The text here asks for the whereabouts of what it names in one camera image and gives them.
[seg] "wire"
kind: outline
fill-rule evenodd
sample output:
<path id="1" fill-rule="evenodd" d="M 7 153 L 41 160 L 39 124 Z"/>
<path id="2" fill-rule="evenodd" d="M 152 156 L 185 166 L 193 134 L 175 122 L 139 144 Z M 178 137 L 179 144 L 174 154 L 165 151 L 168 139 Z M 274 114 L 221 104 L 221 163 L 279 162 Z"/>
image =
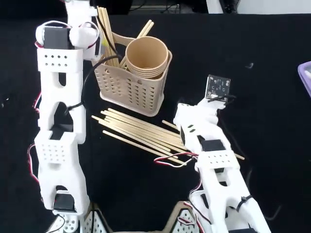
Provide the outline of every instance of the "wire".
<path id="1" fill-rule="evenodd" d="M 176 166 L 176 165 L 173 165 L 173 164 L 170 164 L 170 163 L 166 163 L 166 162 L 161 162 L 160 160 L 166 160 L 168 158 L 171 158 L 171 157 L 174 157 L 174 156 L 177 156 L 177 155 L 192 155 L 192 157 L 187 160 L 186 162 L 184 162 L 183 164 L 179 165 L 179 166 Z M 193 159 L 197 159 L 197 156 L 198 154 L 195 154 L 195 153 L 191 153 L 191 152 L 185 152 L 185 153 L 177 153 L 177 154 L 173 154 L 173 155 L 170 155 L 170 156 L 166 156 L 166 157 L 159 157 L 159 158 L 156 158 L 154 159 L 154 162 L 156 164 L 162 164 L 162 165 L 166 165 L 166 166 L 171 166 L 171 167 L 174 167 L 174 168 L 181 168 L 183 166 L 186 166 L 189 162 L 191 162 Z"/>
<path id="2" fill-rule="evenodd" d="M 134 9 L 131 9 L 130 11 L 138 10 L 138 9 L 140 9 L 141 7 L 143 7 L 144 5 L 146 5 L 146 3 L 147 3 L 147 0 L 145 0 L 139 7 L 136 7 L 136 8 L 134 8 Z"/>
<path id="3" fill-rule="evenodd" d="M 101 28 L 102 28 L 104 34 L 105 34 L 106 40 L 107 40 L 107 42 L 108 42 L 108 44 L 109 44 L 111 50 L 112 50 L 116 55 L 118 55 L 120 58 L 122 58 L 122 56 L 121 56 L 121 55 L 116 51 L 116 49 L 113 47 L 111 41 L 109 40 L 109 37 L 108 37 L 107 31 L 106 31 L 106 28 L 104 27 L 103 23 L 101 22 L 101 20 L 100 20 L 100 18 L 99 18 L 98 16 L 97 16 L 97 20 L 98 20 L 98 22 L 99 22 L 99 24 L 100 24 L 100 26 L 101 26 Z"/>
<path id="4" fill-rule="evenodd" d="M 62 227 L 65 225 L 66 220 L 64 219 L 64 217 L 63 217 L 63 216 L 60 216 L 60 215 L 58 215 L 58 216 L 61 217 L 61 218 L 63 219 L 63 221 L 64 221 L 63 224 L 62 224 L 59 228 L 57 228 L 56 230 L 53 230 L 53 231 L 50 231 L 50 232 L 46 232 L 46 233 L 56 232 L 56 231 L 62 229 Z"/>
<path id="5" fill-rule="evenodd" d="M 170 13 L 170 11 L 169 11 L 169 9 L 172 7 L 172 6 L 175 6 L 175 5 L 177 5 L 177 7 L 178 7 L 178 4 L 176 4 L 176 3 L 174 3 L 174 4 L 172 4 L 172 5 L 170 5 L 170 6 L 167 6 L 166 5 L 166 8 L 165 8 L 165 10 L 164 11 L 161 11 L 161 13 L 164 13 L 164 12 L 168 12 L 168 14 Z"/>
<path id="6" fill-rule="evenodd" d="M 118 55 L 113 55 L 113 56 L 110 56 L 110 57 L 106 57 L 102 60 L 100 60 L 98 63 L 96 63 L 92 68 L 91 70 L 89 71 L 89 73 L 87 74 L 84 82 L 83 82 L 83 86 L 82 86 L 82 92 L 81 92 L 81 102 L 76 104 L 76 105 L 73 105 L 73 106 L 69 106 L 67 107 L 67 109 L 65 110 L 65 115 L 67 115 L 69 113 L 69 111 L 71 111 L 72 109 L 74 108 L 77 108 L 77 107 L 80 107 L 81 105 L 83 105 L 86 109 L 87 109 L 87 106 L 85 105 L 85 101 L 84 101 L 84 92 L 85 92 L 85 86 L 86 86 L 86 83 L 89 79 L 89 77 L 91 76 L 91 74 L 93 74 L 94 70 L 100 66 L 102 63 L 105 63 L 106 61 L 109 61 L 113 58 L 118 58 L 119 56 Z"/>
<path id="7" fill-rule="evenodd" d="M 264 218 L 268 221 L 273 221 L 276 219 L 276 217 L 278 216 L 278 214 L 280 213 L 281 209 L 282 209 L 282 205 L 279 205 L 278 208 L 276 209 L 274 215 L 272 217 L 267 217 L 267 216 L 264 216 Z"/>
<path id="8" fill-rule="evenodd" d="M 250 190 L 250 179 L 251 179 L 251 176 L 252 176 L 252 173 L 253 173 L 253 168 L 251 167 L 246 175 L 246 179 L 245 179 L 245 183 L 246 183 L 246 186 L 248 188 L 248 190 Z M 282 209 L 282 205 L 279 205 L 278 208 L 276 209 L 275 213 L 272 215 L 272 217 L 268 217 L 268 216 L 265 216 L 264 215 L 264 218 L 268 221 L 273 221 L 276 219 L 277 215 L 279 214 L 279 212 L 281 211 Z"/>
<path id="9" fill-rule="evenodd" d="M 195 209 L 195 210 L 201 215 L 201 217 L 202 217 L 204 220 L 206 220 L 210 225 L 212 225 L 211 221 L 210 221 L 207 217 L 205 217 L 205 216 L 195 207 L 195 205 L 194 205 L 194 204 L 191 202 L 191 200 L 190 200 L 191 194 L 194 193 L 195 191 L 197 191 L 201 186 L 202 186 L 202 181 L 201 181 L 201 178 L 200 178 L 199 184 L 198 184 L 194 189 L 192 189 L 192 190 L 189 192 L 189 195 L 188 195 L 188 201 L 189 201 L 189 203 L 190 203 L 189 206 L 190 206 L 191 208 Z"/>
<path id="10" fill-rule="evenodd" d="M 95 218 L 95 210 L 94 210 L 94 203 L 92 202 L 92 225 L 91 225 L 90 233 L 93 233 L 93 230 L 94 230 L 94 218 Z"/>
<path id="11" fill-rule="evenodd" d="M 221 100 L 223 98 L 232 98 L 233 100 L 235 100 L 237 97 L 234 95 L 223 95 L 223 96 L 218 96 L 218 97 L 212 98 L 212 99 L 208 100 L 207 102 L 210 103 L 210 102 L 213 102 L 216 100 Z"/>
<path id="12" fill-rule="evenodd" d="M 253 172 L 253 168 L 251 167 L 246 175 L 246 179 L 245 179 L 245 184 L 246 184 L 246 187 L 248 188 L 248 190 L 250 190 L 250 186 L 249 186 L 249 183 L 250 183 L 250 179 L 251 179 L 251 175 L 252 175 L 252 172 Z"/>
<path id="13" fill-rule="evenodd" d="M 181 224 L 185 225 L 185 226 L 191 226 L 191 225 L 195 225 L 193 222 L 190 222 L 188 220 L 185 220 L 182 217 L 177 217 L 177 221 L 180 222 Z"/>
<path id="14" fill-rule="evenodd" d="M 37 113 L 40 113 L 40 110 L 38 107 L 40 100 L 41 100 L 41 92 L 39 93 L 39 95 L 37 96 L 37 98 L 35 99 L 34 104 L 33 104 L 33 108 L 35 109 L 35 111 Z"/>
<path id="15" fill-rule="evenodd" d="M 97 30 L 96 39 L 95 39 L 95 41 L 94 41 L 90 46 L 88 46 L 88 49 L 89 49 L 89 48 L 93 47 L 93 46 L 96 44 L 97 40 L 98 40 L 98 37 L 99 37 L 99 28 L 98 28 L 97 25 L 96 25 L 95 23 L 93 23 L 92 21 L 84 22 L 84 23 L 81 24 L 79 27 L 81 27 L 82 25 L 85 25 L 85 24 L 87 24 L 87 23 L 91 24 L 91 25 Z"/>
<path id="16" fill-rule="evenodd" d="M 32 160 L 31 155 L 30 155 L 30 151 L 31 151 L 31 149 L 32 149 L 33 147 L 35 147 L 35 144 L 31 144 L 31 145 L 28 147 L 28 149 L 27 149 L 29 172 L 30 172 L 30 176 L 31 176 L 37 183 L 39 183 L 39 179 L 37 178 L 37 176 L 34 175 L 33 160 Z"/>

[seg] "perforated basket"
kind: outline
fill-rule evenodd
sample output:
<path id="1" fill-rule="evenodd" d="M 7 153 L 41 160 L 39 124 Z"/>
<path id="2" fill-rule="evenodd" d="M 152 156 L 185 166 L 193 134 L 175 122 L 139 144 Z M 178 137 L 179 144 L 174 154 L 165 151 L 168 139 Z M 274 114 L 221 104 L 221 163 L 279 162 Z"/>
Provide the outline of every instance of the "perforated basket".
<path id="1" fill-rule="evenodd" d="M 116 34 L 114 39 L 116 43 L 124 45 L 133 40 Z M 95 69 L 95 76 L 101 98 L 148 117 L 155 116 L 164 100 L 163 91 L 172 57 L 169 51 L 169 60 L 162 76 L 154 80 L 140 78 L 122 68 L 100 65 Z"/>

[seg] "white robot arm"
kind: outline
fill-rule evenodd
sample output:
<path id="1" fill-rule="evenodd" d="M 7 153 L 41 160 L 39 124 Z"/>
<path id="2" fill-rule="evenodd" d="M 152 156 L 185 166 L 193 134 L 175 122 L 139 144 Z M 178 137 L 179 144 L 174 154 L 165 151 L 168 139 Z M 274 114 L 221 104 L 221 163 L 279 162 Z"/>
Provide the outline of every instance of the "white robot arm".
<path id="1" fill-rule="evenodd" d="M 78 153 L 78 144 L 86 139 L 86 110 L 80 105 L 69 111 L 73 125 L 56 125 L 54 115 L 61 102 L 67 107 L 81 102 L 83 60 L 100 59 L 102 38 L 92 22 L 97 10 L 88 0 L 67 0 L 65 4 L 67 24 L 49 21 L 36 30 L 42 102 L 35 145 L 44 206 L 64 217 L 65 232 L 76 232 L 80 226 L 82 233 L 90 204 Z M 59 82 L 60 73 L 66 75 L 65 86 Z"/>
<path id="2" fill-rule="evenodd" d="M 227 233 L 251 227 L 259 233 L 270 233 L 240 173 L 231 145 L 217 126 L 217 110 L 225 108 L 229 87 L 229 79 L 209 75 L 204 99 L 196 106 L 180 103 L 177 107 L 174 124 L 185 147 L 199 155 L 195 170 L 201 180 L 190 193 L 190 207 L 204 232 Z"/>

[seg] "black background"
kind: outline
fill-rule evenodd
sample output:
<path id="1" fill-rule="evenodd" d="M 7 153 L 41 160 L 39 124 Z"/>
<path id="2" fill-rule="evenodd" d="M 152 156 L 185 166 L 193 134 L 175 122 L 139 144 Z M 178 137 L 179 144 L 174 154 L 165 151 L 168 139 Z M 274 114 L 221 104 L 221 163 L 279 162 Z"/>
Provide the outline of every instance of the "black background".
<path id="1" fill-rule="evenodd" d="M 203 98 L 208 74 L 231 78 L 230 92 L 238 99 L 221 112 L 220 122 L 250 157 L 251 193 L 266 215 L 283 204 L 269 223 L 272 232 L 307 231 L 311 102 L 297 66 L 311 57 L 311 16 L 112 16 L 112 29 L 136 36 L 148 19 L 155 22 L 150 35 L 173 53 L 159 114 L 143 117 L 101 100 L 95 78 L 86 91 L 91 113 L 113 107 L 161 125 L 162 119 L 172 121 L 179 99 L 193 104 Z M 0 109 L 1 232 L 41 233 L 53 220 L 29 176 L 26 154 L 38 132 L 32 109 L 40 91 L 34 40 L 44 21 L 0 22 L 0 93 L 9 96 Z M 246 68 L 250 63 L 253 68 Z M 90 199 L 114 231 L 161 230 L 177 201 L 198 182 L 193 164 L 178 170 L 155 165 L 153 155 L 103 135 L 96 122 L 90 129 L 80 147 Z M 249 162 L 240 164 L 245 175 Z"/>

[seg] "stack of paper cups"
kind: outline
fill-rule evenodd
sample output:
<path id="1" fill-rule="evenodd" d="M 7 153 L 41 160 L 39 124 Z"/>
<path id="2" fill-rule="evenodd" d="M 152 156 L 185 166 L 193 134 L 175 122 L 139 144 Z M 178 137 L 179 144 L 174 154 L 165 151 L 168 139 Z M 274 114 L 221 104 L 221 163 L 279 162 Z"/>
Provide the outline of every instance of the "stack of paper cups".
<path id="1" fill-rule="evenodd" d="M 127 68 L 145 79 L 160 78 L 167 66 L 169 51 L 159 39 L 143 36 L 130 42 L 125 51 Z"/>

